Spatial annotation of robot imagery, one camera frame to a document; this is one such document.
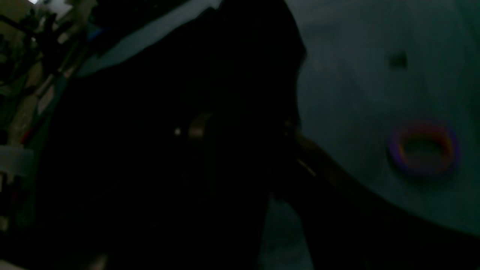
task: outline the dark object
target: dark object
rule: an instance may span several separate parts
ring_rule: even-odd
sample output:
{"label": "dark object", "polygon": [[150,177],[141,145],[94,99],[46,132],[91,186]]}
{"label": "dark object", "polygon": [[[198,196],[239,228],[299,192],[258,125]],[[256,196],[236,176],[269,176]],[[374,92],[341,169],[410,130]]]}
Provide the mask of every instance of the dark object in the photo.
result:
{"label": "dark object", "polygon": [[404,51],[391,55],[388,59],[390,67],[394,70],[406,69],[408,67],[407,53]]}
{"label": "dark object", "polygon": [[[12,235],[29,244],[9,261],[36,269],[96,248],[115,254],[113,269],[251,269],[304,54],[283,1],[225,0],[72,79],[41,157],[37,223]],[[212,118],[193,146],[186,131],[202,113]]]}
{"label": "dark object", "polygon": [[8,142],[8,132],[6,130],[0,130],[0,145],[5,145]]}

